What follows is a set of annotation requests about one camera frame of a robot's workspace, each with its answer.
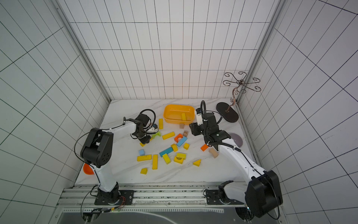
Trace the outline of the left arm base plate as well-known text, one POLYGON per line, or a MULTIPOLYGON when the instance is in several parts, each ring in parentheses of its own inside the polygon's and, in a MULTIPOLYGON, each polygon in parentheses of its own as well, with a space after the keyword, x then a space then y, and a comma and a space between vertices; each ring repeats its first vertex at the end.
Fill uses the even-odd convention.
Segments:
POLYGON ((120 206, 124 203, 124 205, 132 205, 134 192, 134 190, 114 190, 113 192, 99 190, 94 204, 120 206))

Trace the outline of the teal long block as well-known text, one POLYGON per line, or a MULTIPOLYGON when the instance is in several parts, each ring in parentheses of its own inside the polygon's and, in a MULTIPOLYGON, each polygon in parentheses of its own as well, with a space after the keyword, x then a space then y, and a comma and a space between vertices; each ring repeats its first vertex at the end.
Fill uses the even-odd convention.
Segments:
POLYGON ((160 157, 163 157, 164 154, 169 154, 171 152, 173 152, 173 148, 169 147, 169 148, 165 149, 164 151, 160 152, 159 155, 160 155, 160 157))

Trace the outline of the natural wood cylinder block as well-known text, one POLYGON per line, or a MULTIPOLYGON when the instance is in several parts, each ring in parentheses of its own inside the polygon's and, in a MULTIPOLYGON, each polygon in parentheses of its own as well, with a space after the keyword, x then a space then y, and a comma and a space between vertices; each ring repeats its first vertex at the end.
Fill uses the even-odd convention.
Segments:
POLYGON ((209 149, 209 153, 213 156, 213 158, 217 158, 219 155, 218 151, 213 147, 209 149))

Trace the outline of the yellow cube centre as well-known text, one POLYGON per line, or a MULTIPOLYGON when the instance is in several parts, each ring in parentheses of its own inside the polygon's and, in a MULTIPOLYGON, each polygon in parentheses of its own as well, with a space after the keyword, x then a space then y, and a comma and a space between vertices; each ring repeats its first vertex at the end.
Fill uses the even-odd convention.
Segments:
POLYGON ((179 150, 179 148, 176 144, 172 144, 171 148, 173 149, 174 152, 177 152, 179 150))

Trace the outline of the orange bowl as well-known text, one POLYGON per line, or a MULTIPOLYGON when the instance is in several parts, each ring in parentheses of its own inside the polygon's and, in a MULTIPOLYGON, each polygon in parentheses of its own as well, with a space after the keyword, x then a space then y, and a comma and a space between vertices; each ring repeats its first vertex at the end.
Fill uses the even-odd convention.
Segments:
POLYGON ((88 164, 86 164, 86 163, 83 165, 83 172, 84 172, 86 175, 94 175, 93 169, 91 168, 90 165, 88 165, 88 164))

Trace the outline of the purple bowl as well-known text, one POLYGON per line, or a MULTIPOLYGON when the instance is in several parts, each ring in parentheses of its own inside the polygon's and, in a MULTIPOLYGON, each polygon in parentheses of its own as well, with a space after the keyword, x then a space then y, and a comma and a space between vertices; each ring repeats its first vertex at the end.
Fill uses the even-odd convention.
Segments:
POLYGON ((241 136, 239 136, 238 134, 235 133, 229 133, 229 135, 231 136, 231 138, 234 140, 235 144, 241 148, 243 146, 243 139, 241 136))

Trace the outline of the aluminium rail frame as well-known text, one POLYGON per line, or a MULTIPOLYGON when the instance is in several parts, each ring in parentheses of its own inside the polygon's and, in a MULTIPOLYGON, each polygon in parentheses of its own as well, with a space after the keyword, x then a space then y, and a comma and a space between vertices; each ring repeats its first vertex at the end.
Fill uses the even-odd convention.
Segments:
POLYGON ((203 191, 218 189, 220 183, 172 183, 170 185, 120 184, 118 190, 134 190, 132 205, 95 205, 97 187, 75 186, 63 191, 57 203, 68 212, 79 212, 84 219, 90 215, 118 211, 214 211, 221 212, 225 207, 233 207, 238 213, 253 215, 246 205, 208 205, 203 191))

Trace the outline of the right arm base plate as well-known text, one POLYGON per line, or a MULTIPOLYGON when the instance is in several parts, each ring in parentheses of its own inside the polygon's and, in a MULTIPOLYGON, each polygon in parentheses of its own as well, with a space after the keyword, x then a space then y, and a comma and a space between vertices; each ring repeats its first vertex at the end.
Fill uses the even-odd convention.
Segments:
POLYGON ((244 205, 240 201, 227 198, 224 191, 220 189, 205 189, 203 196, 208 205, 244 205))

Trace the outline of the green arch block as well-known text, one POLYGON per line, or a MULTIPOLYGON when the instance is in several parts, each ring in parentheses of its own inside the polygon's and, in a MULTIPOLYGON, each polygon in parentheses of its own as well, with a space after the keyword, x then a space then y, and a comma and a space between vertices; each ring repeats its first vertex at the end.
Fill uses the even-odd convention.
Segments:
POLYGON ((157 136, 161 136, 161 132, 157 132, 157 133, 153 134, 153 135, 152 135, 152 138, 154 139, 154 138, 157 137, 157 136))

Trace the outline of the yellow long block upright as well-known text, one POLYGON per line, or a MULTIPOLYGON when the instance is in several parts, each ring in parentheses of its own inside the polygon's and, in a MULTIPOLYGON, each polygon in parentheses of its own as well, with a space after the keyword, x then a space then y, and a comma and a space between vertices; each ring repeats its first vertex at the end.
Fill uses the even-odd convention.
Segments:
POLYGON ((158 155, 153 155, 152 170, 158 169, 158 155))

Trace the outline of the orange arch block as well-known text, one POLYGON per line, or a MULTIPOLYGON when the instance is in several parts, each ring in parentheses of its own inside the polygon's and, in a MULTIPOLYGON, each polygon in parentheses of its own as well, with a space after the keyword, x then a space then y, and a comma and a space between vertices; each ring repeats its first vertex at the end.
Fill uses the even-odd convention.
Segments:
POLYGON ((175 142, 178 143, 181 139, 183 138, 183 135, 181 133, 179 133, 175 138, 175 142))

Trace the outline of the black metal hook stand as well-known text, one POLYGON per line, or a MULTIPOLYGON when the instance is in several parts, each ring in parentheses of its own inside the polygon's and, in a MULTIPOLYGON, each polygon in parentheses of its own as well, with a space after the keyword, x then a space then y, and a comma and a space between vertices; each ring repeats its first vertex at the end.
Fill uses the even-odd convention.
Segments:
POLYGON ((247 73, 244 71, 239 71, 237 73, 240 76, 238 79, 233 73, 226 72, 224 77, 226 80, 223 80, 224 86, 236 85, 232 89, 232 96, 230 98, 230 104, 225 102, 220 102, 216 105, 216 111, 221 115, 221 117, 230 123, 235 123, 239 119, 239 114, 234 110, 234 106, 237 104, 237 97, 240 94, 244 94, 247 90, 252 90, 254 92, 260 92, 261 88, 257 85, 261 80, 257 77, 253 77, 252 81, 249 82, 246 80, 247 73))

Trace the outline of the yellow triangle block right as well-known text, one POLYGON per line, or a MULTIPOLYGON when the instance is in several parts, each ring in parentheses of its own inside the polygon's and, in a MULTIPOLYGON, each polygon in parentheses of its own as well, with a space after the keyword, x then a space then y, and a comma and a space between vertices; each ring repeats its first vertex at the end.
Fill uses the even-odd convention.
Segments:
POLYGON ((194 165, 194 166, 197 166, 197 167, 199 167, 200 164, 201 164, 201 159, 199 159, 199 160, 193 162, 193 165, 194 165))

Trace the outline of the orange long block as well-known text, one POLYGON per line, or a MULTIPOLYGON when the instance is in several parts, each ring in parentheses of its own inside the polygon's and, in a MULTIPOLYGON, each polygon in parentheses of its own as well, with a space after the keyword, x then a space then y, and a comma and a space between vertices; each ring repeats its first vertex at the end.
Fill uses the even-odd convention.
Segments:
POLYGON ((206 149, 208 149, 209 148, 209 146, 208 145, 203 145, 200 149, 204 152, 206 149))

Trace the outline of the yellow plastic tub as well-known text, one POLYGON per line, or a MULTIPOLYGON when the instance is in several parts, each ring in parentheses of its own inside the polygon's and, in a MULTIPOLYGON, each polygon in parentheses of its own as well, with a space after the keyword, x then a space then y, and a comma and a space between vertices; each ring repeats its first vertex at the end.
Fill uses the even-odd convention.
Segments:
POLYGON ((166 123, 189 125, 195 120, 195 109, 189 105, 170 104, 165 107, 163 118, 166 123), (186 121, 182 120, 182 113, 186 114, 186 121))

